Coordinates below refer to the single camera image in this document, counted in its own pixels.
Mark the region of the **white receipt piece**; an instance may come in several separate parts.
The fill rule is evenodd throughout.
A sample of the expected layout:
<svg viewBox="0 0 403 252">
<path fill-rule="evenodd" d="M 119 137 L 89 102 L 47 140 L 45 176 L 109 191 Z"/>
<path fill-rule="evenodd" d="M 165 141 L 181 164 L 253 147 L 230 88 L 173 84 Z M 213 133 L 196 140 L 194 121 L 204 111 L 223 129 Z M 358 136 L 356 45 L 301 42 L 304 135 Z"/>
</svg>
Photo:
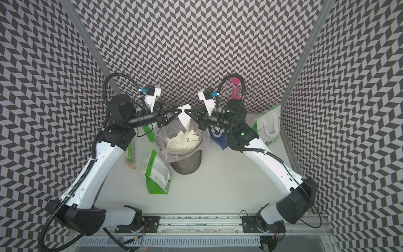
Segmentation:
<svg viewBox="0 0 403 252">
<path fill-rule="evenodd" d="M 178 107 L 178 109 L 181 109 L 181 113 L 178 115 L 178 118 L 181 122 L 181 124 L 183 125 L 183 127 L 186 129 L 186 131 L 191 131 L 191 117 L 189 115 L 187 115 L 185 113 L 186 109 L 191 109 L 191 105 L 190 104 L 185 104 L 182 105 L 180 107 Z"/>
</svg>

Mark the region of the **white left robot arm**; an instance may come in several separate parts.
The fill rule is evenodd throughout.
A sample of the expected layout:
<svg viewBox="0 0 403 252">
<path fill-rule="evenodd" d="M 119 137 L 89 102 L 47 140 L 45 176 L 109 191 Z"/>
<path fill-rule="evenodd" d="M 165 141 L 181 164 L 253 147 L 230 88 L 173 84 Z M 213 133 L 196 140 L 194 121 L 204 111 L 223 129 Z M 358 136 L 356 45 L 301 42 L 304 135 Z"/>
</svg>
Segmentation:
<svg viewBox="0 0 403 252">
<path fill-rule="evenodd" d="M 70 188 L 57 200 L 47 203 L 50 221 L 91 236 L 111 226 L 142 227 L 141 210 L 131 206 L 120 209 L 95 207 L 98 194 L 115 163 L 124 154 L 136 128 L 156 123 L 159 127 L 171 123 L 182 111 L 177 104 L 156 101 L 154 106 L 137 112 L 138 104 L 129 95 L 119 94 L 107 103 L 107 119 L 112 123 L 102 127 L 92 146 L 92 157 Z"/>
</svg>

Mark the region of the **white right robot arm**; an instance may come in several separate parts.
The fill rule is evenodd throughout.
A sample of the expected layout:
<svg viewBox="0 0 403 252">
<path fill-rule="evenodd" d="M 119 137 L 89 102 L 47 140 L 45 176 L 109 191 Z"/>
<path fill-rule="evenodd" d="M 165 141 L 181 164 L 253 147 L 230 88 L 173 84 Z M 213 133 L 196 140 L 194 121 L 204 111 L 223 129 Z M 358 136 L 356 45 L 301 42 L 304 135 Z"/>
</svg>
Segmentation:
<svg viewBox="0 0 403 252">
<path fill-rule="evenodd" d="M 256 214 L 256 223 L 264 233 L 278 231 L 284 221 L 296 224 L 314 206 L 317 184 L 304 178 L 273 154 L 252 127 L 246 123 L 247 110 L 241 100 L 231 99 L 223 110 L 208 111 L 205 106 L 185 109 L 185 113 L 205 130 L 218 126 L 224 130 L 228 146 L 253 160 L 278 188 L 281 198 L 268 203 Z"/>
</svg>

